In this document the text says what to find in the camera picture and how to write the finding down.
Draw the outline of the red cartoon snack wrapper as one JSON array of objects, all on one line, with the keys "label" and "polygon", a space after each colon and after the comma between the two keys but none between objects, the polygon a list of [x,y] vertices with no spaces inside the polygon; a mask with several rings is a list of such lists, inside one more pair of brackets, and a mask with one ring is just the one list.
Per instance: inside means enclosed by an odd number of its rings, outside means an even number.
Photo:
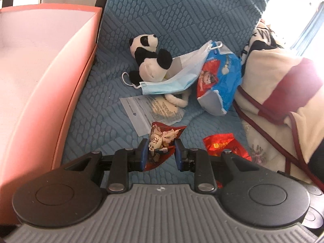
[{"label": "red cartoon snack wrapper", "polygon": [[145,171],[157,168],[175,152],[175,140],[180,138],[186,128],[168,126],[161,122],[151,124]]}]

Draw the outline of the red foil snack wrapper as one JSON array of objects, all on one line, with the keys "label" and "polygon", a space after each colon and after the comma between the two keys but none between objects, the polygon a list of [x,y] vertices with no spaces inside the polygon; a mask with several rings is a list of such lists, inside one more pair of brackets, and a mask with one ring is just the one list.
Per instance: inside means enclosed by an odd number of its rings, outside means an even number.
[{"label": "red foil snack wrapper", "polygon": [[[252,157],[248,154],[243,145],[241,145],[240,142],[234,137],[233,133],[210,135],[203,139],[203,143],[210,156],[220,157],[223,150],[227,149],[248,161],[252,161]],[[213,158],[210,158],[210,161],[217,187],[223,188],[226,179],[225,166],[221,163],[221,160],[214,161]]]}]

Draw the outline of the blue surgical face mask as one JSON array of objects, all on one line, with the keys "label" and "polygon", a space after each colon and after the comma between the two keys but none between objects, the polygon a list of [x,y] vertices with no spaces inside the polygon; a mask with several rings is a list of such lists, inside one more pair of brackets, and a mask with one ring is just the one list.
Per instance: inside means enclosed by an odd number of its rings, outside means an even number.
[{"label": "blue surgical face mask", "polygon": [[161,82],[140,82],[139,86],[129,84],[125,81],[123,72],[121,78],[123,83],[135,89],[141,89],[143,95],[172,94],[188,89],[199,77],[202,67],[210,51],[223,46],[221,41],[208,41],[200,49],[174,58],[177,64],[181,64],[182,69],[169,79]]}]

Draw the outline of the blue red snack bag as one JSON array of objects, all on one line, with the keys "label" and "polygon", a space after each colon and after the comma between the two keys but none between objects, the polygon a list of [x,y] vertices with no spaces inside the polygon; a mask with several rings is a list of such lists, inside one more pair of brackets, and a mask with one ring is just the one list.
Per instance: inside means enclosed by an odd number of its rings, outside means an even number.
[{"label": "blue red snack bag", "polygon": [[242,82],[241,60],[225,45],[209,52],[197,82],[197,101],[211,115],[226,115]]}]

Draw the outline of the panda plush toy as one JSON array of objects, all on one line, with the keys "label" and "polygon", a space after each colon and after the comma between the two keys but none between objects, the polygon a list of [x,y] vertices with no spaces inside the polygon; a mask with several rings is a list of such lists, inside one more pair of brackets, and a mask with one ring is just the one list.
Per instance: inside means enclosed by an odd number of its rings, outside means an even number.
[{"label": "panda plush toy", "polygon": [[158,37],[144,34],[129,39],[130,52],[135,59],[138,70],[129,72],[129,79],[135,86],[141,82],[161,82],[165,78],[173,58],[166,49],[157,52]]}]

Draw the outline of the clear printed plastic bag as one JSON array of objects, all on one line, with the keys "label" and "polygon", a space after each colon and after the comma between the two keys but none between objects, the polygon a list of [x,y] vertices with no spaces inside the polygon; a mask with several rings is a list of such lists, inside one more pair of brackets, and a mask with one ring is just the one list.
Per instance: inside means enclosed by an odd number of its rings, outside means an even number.
[{"label": "clear printed plastic bag", "polygon": [[161,95],[139,95],[120,98],[138,136],[150,133],[153,122],[171,126],[180,122],[185,114],[183,108],[169,103]]}]

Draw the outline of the floral cushion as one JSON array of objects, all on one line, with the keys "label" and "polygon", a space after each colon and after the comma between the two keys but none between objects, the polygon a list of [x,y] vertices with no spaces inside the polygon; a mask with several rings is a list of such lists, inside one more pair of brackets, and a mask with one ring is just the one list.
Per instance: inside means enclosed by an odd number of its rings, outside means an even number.
[{"label": "floral cushion", "polygon": [[285,171],[285,157],[245,120],[242,121],[252,161],[272,171]]}]

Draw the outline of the cream red black blanket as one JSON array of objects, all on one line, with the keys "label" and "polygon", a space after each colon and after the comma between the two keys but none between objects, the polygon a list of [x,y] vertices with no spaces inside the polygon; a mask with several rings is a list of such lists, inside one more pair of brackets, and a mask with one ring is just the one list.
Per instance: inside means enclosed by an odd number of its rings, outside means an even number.
[{"label": "cream red black blanket", "polygon": [[323,188],[323,82],[312,61],[283,48],[259,21],[242,70],[233,103],[239,117],[285,157],[284,173]]}]

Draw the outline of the orange storage box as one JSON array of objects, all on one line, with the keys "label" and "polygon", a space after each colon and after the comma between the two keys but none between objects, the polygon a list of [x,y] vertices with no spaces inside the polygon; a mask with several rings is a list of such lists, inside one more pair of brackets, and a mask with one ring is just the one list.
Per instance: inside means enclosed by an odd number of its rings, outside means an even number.
[{"label": "orange storage box", "polygon": [[1,9],[1,224],[15,191],[59,167],[97,48],[100,7],[42,3]]}]

